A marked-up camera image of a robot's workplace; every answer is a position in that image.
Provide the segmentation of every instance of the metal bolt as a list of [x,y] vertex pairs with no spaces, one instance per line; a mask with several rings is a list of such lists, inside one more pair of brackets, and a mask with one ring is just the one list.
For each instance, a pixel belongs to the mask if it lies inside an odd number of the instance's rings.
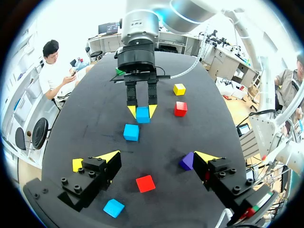
[[95,173],[94,171],[90,171],[90,172],[89,172],[89,176],[90,176],[91,178],[94,178],[94,177],[96,176],[96,173]]
[[239,191],[241,191],[241,187],[238,186],[238,185],[236,185],[236,186],[233,187],[232,191],[233,191],[235,194],[237,194],[237,193],[239,193]]
[[67,185],[68,184],[67,178],[65,178],[65,177],[61,178],[61,183],[63,185]]
[[77,185],[74,186],[74,191],[75,191],[76,193],[81,193],[82,188],[77,184]]
[[224,178],[226,176],[226,173],[225,172],[220,172],[219,175],[218,175],[220,178]]
[[232,168],[231,170],[230,170],[230,173],[232,173],[232,174],[234,174],[234,173],[236,173],[237,172],[237,169],[236,168]]
[[253,183],[253,179],[252,178],[247,179],[246,185],[252,185],[252,183]]
[[35,193],[35,194],[34,194],[34,198],[37,199],[37,200],[39,199],[39,196],[40,196],[40,195],[39,195],[38,193]]
[[83,168],[78,168],[79,173],[85,173],[85,170]]
[[43,190],[42,190],[42,193],[43,193],[43,194],[48,193],[48,189],[43,189]]

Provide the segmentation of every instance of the man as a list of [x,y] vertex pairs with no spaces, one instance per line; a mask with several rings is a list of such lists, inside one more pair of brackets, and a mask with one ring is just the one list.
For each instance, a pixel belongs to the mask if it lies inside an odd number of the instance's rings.
[[59,44],[56,40],[49,41],[43,47],[45,64],[39,74],[39,82],[47,99],[54,98],[57,101],[63,101],[94,65],[75,72],[69,63],[58,58],[58,49]]
[[[304,55],[297,56],[297,70],[284,70],[279,76],[275,77],[275,85],[281,86],[275,92],[275,109],[285,111],[290,105],[304,79]],[[292,115],[294,122],[303,118],[304,102],[296,109]],[[287,133],[290,131],[290,124],[286,122]]]

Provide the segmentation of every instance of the man's hand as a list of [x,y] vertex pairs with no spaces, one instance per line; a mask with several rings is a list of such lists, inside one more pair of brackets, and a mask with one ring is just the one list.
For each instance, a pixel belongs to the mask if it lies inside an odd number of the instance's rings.
[[73,82],[75,79],[76,79],[76,76],[65,77],[65,78],[63,79],[62,84],[65,85],[65,84],[67,84],[67,83]]
[[298,120],[302,120],[303,118],[303,112],[302,112],[302,109],[301,108],[297,108],[295,110],[295,116]]

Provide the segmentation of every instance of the black hair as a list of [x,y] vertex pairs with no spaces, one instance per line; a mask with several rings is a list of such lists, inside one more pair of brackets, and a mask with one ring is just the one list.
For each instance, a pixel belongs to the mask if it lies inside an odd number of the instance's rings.
[[299,54],[296,58],[304,66],[304,54]]
[[43,56],[48,57],[49,55],[54,54],[59,49],[59,44],[56,40],[52,39],[43,47]]

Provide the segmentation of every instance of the black tabletop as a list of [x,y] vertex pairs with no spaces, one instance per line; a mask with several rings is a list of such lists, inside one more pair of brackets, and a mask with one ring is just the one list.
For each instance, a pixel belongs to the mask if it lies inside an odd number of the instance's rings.
[[[195,58],[156,52],[155,61],[167,75],[175,75]],[[122,167],[113,183],[80,213],[116,227],[214,227],[224,205],[214,192],[206,191],[194,170],[184,171],[178,162],[200,151],[225,156],[245,173],[238,134],[215,83],[201,64],[182,77],[160,80],[151,122],[139,124],[139,141],[131,142],[123,137],[124,126],[137,122],[126,106],[124,83],[109,82],[115,67],[114,55],[105,56],[72,92],[51,131],[42,179],[59,184],[61,177],[72,174],[72,159],[120,150]],[[185,95],[173,93],[177,83],[185,85]],[[147,106],[146,82],[137,84],[137,99],[139,106]],[[174,116],[176,101],[187,102],[185,117]],[[145,175],[152,176],[156,189],[140,193],[135,179]],[[103,211],[110,199],[125,205],[117,218]]]

